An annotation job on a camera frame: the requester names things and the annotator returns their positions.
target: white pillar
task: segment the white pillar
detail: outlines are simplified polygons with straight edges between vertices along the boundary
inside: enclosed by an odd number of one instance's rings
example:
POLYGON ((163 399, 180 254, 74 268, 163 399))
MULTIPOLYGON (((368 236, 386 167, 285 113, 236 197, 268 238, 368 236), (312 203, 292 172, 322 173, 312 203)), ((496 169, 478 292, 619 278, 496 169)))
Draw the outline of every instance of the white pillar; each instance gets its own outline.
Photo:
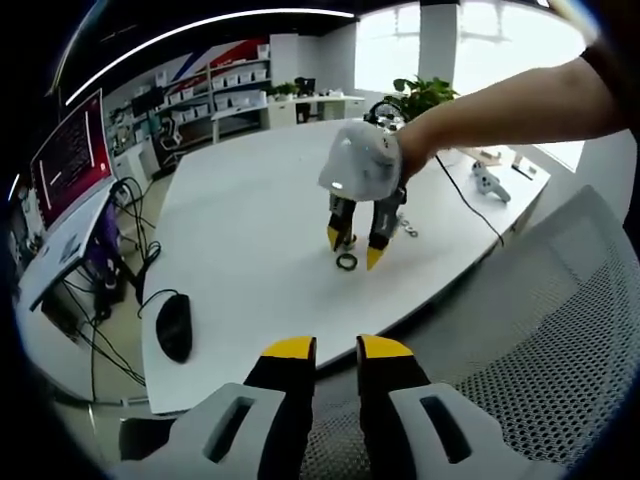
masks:
POLYGON ((420 7, 420 61, 418 76, 453 82, 458 44, 457 4, 420 7))

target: metal nut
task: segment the metal nut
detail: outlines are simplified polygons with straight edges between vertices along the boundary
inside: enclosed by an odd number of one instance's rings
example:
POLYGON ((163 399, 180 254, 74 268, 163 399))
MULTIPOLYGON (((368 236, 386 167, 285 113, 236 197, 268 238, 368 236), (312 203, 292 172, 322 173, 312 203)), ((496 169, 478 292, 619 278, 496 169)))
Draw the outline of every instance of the metal nut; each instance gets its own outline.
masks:
POLYGON ((415 238, 418 236, 418 231, 411 225, 407 225, 406 227, 404 227, 404 231, 407 232, 411 237, 415 238))

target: desk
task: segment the desk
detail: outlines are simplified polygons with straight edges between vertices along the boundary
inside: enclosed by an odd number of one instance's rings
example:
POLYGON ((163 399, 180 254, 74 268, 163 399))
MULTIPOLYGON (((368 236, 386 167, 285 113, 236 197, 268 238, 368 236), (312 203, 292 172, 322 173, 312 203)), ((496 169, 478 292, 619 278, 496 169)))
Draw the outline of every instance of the desk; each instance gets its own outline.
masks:
POLYGON ((282 102, 272 102, 256 107, 234 107, 216 112, 211 117, 213 127, 212 143, 220 141, 220 120, 234 115, 247 112, 260 111, 260 123, 262 128, 270 130, 273 128, 292 127, 297 124, 296 105, 302 103, 317 103, 324 106, 328 113, 327 120, 337 120, 345 118, 362 118, 364 115, 364 98, 344 95, 342 97, 313 97, 295 98, 282 102))
MULTIPOLYGON (((373 204, 354 216, 359 260, 335 266, 326 227, 329 194, 317 186, 331 143, 345 121, 259 132, 186 155, 162 207, 155 239, 162 254, 147 273, 146 297, 175 288, 191 298, 193 351, 184 365, 158 345, 155 320, 167 295, 143 311, 142 354, 151 410, 188 409, 227 382, 242 382, 272 342, 318 338, 318 366, 355 346, 356 335, 384 332, 483 257, 495 234, 462 202, 436 162, 408 185, 401 211, 419 237, 400 230, 367 272, 373 204)), ((443 152, 467 200, 501 233, 546 185, 508 166, 492 167, 510 192, 502 203, 477 192, 473 159, 443 152)))
POLYGON ((20 304, 33 311, 45 292, 82 262, 112 185, 113 181, 105 182, 46 239, 20 279, 20 304))

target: computer screen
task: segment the computer screen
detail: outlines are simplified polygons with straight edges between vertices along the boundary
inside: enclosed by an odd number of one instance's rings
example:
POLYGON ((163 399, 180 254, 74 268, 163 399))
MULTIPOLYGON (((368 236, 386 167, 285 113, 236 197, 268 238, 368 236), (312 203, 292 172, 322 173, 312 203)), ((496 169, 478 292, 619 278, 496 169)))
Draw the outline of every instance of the computer screen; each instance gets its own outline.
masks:
POLYGON ((49 135, 31 161, 31 175, 45 228, 92 186, 111 176, 101 90, 49 135))
POLYGON ((152 87, 146 93, 143 93, 139 97, 135 97, 131 100, 131 108, 133 109, 133 116, 139 117, 144 115, 149 110, 153 110, 155 107, 159 107, 164 102, 164 92, 162 88, 152 87))

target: yellow fingertip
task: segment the yellow fingertip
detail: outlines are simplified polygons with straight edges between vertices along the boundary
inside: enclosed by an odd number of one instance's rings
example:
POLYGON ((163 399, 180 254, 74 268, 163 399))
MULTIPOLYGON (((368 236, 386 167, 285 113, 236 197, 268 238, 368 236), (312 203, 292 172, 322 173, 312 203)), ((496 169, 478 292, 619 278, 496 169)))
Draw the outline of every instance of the yellow fingertip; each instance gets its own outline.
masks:
POLYGON ((331 244, 331 250, 335 250, 338 241, 338 231, 333 227, 327 227, 327 236, 329 237, 329 243, 331 244))
POLYGON ((367 248, 367 271, 371 270, 375 264, 378 263, 378 260, 380 260, 383 253, 384 250, 378 250, 371 247, 367 248))

